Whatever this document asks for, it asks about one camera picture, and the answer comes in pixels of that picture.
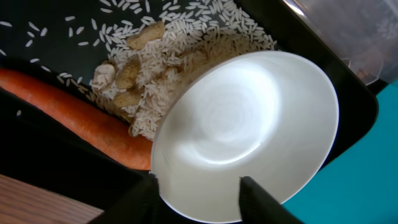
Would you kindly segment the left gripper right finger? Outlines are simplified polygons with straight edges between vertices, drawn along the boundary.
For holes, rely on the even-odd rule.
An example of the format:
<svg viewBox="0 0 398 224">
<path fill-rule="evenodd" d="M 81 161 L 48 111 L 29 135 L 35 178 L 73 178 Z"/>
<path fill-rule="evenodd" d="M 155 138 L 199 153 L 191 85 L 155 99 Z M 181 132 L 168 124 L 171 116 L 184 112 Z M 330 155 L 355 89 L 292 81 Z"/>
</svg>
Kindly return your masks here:
<svg viewBox="0 0 398 224">
<path fill-rule="evenodd" d="M 244 224 L 303 224 L 250 176 L 240 178 L 239 209 Z"/>
</svg>

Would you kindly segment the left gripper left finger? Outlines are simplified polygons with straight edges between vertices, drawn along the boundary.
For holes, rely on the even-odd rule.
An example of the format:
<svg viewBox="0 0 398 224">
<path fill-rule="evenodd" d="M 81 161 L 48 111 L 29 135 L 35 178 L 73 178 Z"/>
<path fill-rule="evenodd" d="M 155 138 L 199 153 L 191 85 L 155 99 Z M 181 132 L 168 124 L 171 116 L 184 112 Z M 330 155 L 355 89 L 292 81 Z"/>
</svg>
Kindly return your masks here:
<svg viewBox="0 0 398 224">
<path fill-rule="evenodd" d="M 111 208 L 89 224 L 187 224 L 191 220 L 167 207 L 154 174 L 144 177 Z"/>
</svg>

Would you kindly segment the orange carrot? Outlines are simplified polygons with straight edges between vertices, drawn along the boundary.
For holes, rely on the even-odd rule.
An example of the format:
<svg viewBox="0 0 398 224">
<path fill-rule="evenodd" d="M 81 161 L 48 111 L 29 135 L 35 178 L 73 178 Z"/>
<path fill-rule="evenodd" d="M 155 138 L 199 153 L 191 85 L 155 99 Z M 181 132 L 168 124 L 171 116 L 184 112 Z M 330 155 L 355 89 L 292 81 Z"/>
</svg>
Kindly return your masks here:
<svg viewBox="0 0 398 224">
<path fill-rule="evenodd" d="M 150 170 L 152 142 L 90 104 L 36 78 L 1 69 L 1 88 L 35 106 L 118 163 Z"/>
</svg>

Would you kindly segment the white bowl with nuts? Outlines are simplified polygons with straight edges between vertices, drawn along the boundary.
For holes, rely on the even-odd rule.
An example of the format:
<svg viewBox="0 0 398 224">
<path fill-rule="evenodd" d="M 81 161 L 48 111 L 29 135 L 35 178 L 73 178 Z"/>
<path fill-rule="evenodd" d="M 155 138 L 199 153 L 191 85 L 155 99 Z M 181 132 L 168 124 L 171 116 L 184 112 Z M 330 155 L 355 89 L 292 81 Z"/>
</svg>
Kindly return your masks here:
<svg viewBox="0 0 398 224">
<path fill-rule="evenodd" d="M 261 51 L 227 60 L 162 118 L 151 155 L 160 197 L 197 222 L 238 222 L 239 181 L 249 176 L 284 203 L 318 172 L 338 122 L 335 88 L 308 59 Z"/>
</svg>

